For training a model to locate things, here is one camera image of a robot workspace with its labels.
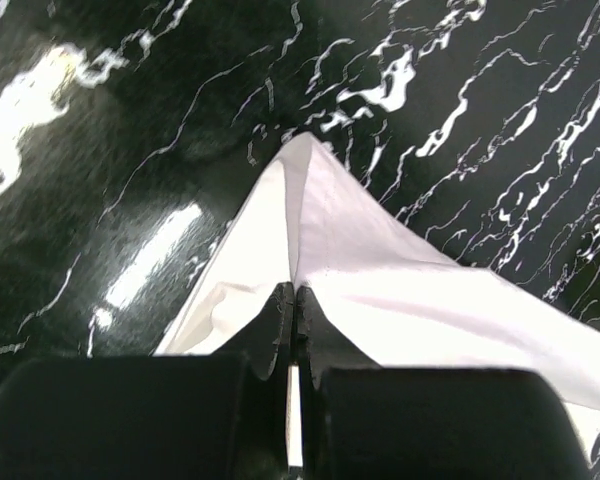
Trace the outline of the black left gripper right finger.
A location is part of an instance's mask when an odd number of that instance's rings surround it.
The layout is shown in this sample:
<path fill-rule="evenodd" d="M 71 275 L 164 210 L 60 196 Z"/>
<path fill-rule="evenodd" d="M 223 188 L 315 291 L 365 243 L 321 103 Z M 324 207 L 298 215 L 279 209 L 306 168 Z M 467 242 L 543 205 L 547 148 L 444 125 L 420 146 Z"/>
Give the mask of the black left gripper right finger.
<path fill-rule="evenodd" d="M 389 368 L 296 297 L 302 454 L 308 479 L 586 479 L 554 390 L 500 368 Z"/>

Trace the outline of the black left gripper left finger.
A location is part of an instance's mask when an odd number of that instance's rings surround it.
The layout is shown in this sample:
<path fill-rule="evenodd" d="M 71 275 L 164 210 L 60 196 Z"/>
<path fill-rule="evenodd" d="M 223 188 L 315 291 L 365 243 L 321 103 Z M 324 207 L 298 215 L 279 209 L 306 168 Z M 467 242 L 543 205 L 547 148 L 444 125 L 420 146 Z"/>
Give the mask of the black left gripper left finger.
<path fill-rule="evenodd" d="M 0 479 L 282 479 L 294 291 L 207 355 L 38 360 L 0 387 Z"/>

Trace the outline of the white t-shirt with robot print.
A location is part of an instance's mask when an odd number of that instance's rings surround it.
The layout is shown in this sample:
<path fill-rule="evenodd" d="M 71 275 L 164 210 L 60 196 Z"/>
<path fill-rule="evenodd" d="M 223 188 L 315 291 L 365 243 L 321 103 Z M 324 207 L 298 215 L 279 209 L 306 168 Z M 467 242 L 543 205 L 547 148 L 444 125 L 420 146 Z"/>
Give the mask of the white t-shirt with robot print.
<path fill-rule="evenodd" d="M 310 289 L 326 317 L 383 366 L 540 373 L 600 479 L 600 332 L 436 250 L 309 133 L 263 171 L 157 353 L 214 352 L 287 282 Z"/>

